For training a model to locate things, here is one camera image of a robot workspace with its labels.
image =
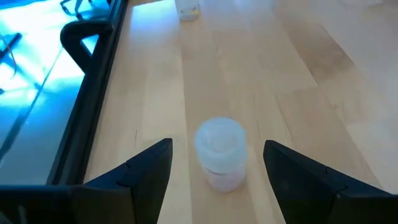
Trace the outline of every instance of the white lid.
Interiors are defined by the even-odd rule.
[[[244,129],[230,118],[215,117],[202,123],[194,144],[200,164],[212,172],[227,174],[248,158]]]

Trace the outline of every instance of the light wood surface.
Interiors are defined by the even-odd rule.
[[[160,139],[174,141],[159,223],[284,223],[262,159],[273,139],[398,193],[398,5],[201,0],[127,10],[86,172],[91,180]],[[245,183],[222,194],[193,148],[199,125],[246,130]]]

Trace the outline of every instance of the small white object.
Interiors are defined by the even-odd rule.
[[[195,148],[211,186],[229,192],[243,182],[248,152],[238,122],[224,117],[205,121],[195,135]]]
[[[193,20],[200,14],[199,0],[175,0],[178,16],[181,20]]]

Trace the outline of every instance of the wooden table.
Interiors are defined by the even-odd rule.
[[[274,139],[398,193],[398,10],[338,1],[202,0],[129,6],[86,180],[160,139],[174,141],[159,223],[284,223],[262,151]],[[246,181],[221,194],[193,148],[199,125],[229,116],[246,130]]]

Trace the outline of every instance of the plastic cup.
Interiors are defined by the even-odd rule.
[[[195,148],[210,185],[229,192],[243,182],[248,159],[244,129],[230,118],[205,121],[195,134]]]

